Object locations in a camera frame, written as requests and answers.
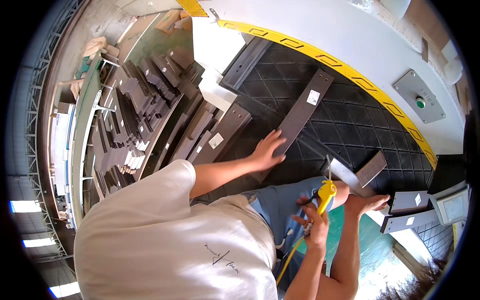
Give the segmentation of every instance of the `white cloth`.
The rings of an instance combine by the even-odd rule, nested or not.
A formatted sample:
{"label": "white cloth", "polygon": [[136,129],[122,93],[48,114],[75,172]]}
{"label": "white cloth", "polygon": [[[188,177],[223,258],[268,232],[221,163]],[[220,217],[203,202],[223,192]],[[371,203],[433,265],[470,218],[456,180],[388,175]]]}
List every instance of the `white cloth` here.
{"label": "white cloth", "polygon": [[84,299],[277,299],[272,232],[243,195],[189,206],[176,160],[92,207],[74,245]]}

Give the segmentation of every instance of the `white label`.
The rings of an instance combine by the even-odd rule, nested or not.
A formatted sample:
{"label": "white label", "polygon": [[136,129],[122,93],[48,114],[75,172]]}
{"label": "white label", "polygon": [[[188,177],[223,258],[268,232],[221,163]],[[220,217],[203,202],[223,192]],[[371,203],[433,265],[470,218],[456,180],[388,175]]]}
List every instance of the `white label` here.
{"label": "white label", "polygon": [[407,226],[408,226],[408,225],[412,225],[412,224],[413,224],[413,220],[415,220],[415,217],[414,217],[414,216],[411,216],[410,218],[408,218],[408,220],[407,220]]}
{"label": "white label", "polygon": [[417,206],[419,206],[421,202],[421,198],[420,198],[420,193],[417,195],[417,197],[415,197],[415,203],[417,204]]}
{"label": "white label", "polygon": [[318,97],[320,97],[320,93],[314,90],[310,90],[310,94],[308,94],[307,103],[312,105],[317,105]]}
{"label": "white label", "polygon": [[210,141],[208,141],[208,143],[210,144],[210,146],[212,146],[212,149],[215,149],[218,145],[220,145],[222,141],[223,137],[218,132]]}

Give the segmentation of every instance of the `black rubber mat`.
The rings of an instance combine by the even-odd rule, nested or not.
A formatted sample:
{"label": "black rubber mat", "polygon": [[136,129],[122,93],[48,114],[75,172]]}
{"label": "black rubber mat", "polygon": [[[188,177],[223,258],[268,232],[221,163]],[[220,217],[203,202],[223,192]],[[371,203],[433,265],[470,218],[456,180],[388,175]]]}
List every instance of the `black rubber mat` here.
{"label": "black rubber mat", "polygon": [[199,201],[210,202],[225,195],[322,175],[327,154],[357,172],[378,151],[383,152],[387,167],[369,183],[377,193],[427,189],[433,174],[429,161],[382,105],[343,75],[276,43],[239,88],[236,102],[252,114],[253,120],[222,160],[251,154],[256,144],[282,122],[318,68],[335,80],[287,151],[286,160],[262,184],[247,175],[200,197]]}

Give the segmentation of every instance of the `floor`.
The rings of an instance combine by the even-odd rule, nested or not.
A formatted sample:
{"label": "floor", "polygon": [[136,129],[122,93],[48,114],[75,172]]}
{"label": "floor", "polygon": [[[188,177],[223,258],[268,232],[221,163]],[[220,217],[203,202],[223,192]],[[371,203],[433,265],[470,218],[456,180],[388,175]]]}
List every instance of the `floor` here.
{"label": "floor", "polygon": [[[252,114],[252,121],[222,157],[231,160],[251,154],[256,144],[278,127],[318,68],[335,80],[297,139],[286,160],[258,184],[246,175],[196,199],[209,203],[239,192],[297,182],[323,175],[325,156],[335,157],[353,172],[378,151],[387,167],[369,184],[377,193],[395,190],[426,190],[433,169],[403,126],[373,97],[346,77],[295,50],[273,43],[239,88],[237,103]],[[343,224],[343,211],[329,213],[327,274]],[[447,253],[453,242],[451,226],[427,224],[415,228],[434,257]],[[392,253],[393,239],[364,216],[360,224],[362,287],[358,299],[369,299],[372,291],[397,283],[411,272]]]}

